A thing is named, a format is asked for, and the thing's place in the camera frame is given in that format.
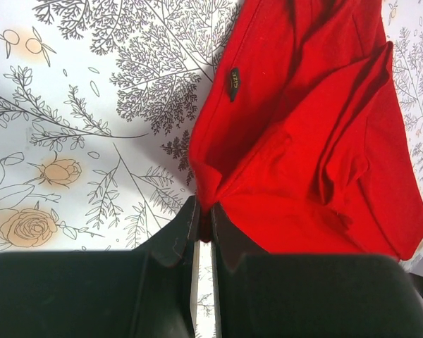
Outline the red t shirt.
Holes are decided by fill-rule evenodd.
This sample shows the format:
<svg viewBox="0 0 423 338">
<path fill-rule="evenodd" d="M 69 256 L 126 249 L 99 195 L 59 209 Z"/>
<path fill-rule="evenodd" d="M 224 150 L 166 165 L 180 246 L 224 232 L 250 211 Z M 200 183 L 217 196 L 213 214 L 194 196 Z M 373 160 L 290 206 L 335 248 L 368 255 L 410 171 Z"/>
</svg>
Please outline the red t shirt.
<svg viewBox="0 0 423 338">
<path fill-rule="evenodd" d="M 412 258 L 423 201 L 380 1 L 246 1 L 197 118 L 204 224 L 271 253 Z"/>
</svg>

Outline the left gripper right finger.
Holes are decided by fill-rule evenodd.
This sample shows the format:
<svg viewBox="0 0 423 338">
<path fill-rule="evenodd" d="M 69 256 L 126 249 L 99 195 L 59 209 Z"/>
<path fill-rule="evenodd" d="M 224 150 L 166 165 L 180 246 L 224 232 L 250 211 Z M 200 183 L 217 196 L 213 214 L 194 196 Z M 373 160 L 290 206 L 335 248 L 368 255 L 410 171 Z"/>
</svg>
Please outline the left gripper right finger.
<svg viewBox="0 0 423 338">
<path fill-rule="evenodd" d="M 270 254 L 211 210 L 218 337 L 423 337 L 423 308 L 392 259 Z"/>
</svg>

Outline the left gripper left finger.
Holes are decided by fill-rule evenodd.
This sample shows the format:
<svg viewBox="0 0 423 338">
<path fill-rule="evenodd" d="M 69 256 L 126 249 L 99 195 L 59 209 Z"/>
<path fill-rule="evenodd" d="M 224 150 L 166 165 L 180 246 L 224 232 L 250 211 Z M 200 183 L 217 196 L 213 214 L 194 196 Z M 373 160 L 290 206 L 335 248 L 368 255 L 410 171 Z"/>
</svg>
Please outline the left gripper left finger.
<svg viewBox="0 0 423 338">
<path fill-rule="evenodd" d="M 0 337 L 194 337 L 200 207 L 136 249 L 0 253 Z"/>
</svg>

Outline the floral table mat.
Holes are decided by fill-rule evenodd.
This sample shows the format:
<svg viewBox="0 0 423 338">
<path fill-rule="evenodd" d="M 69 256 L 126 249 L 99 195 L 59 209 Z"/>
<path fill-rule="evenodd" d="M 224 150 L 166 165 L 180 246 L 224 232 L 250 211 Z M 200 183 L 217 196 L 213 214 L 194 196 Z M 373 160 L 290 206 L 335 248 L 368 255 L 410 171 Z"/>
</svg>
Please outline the floral table mat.
<svg viewBox="0 0 423 338">
<path fill-rule="evenodd" d="M 218 337 L 212 224 L 189 147 L 245 2 L 0 1 L 0 253 L 133 250 L 193 196 L 194 337 Z M 408 135 L 423 117 L 423 28 L 392 41 L 397 4 L 380 2 L 423 201 L 423 144 Z M 404 271 L 412 260 L 352 254 Z M 423 307 L 423 278 L 407 274 Z"/>
</svg>

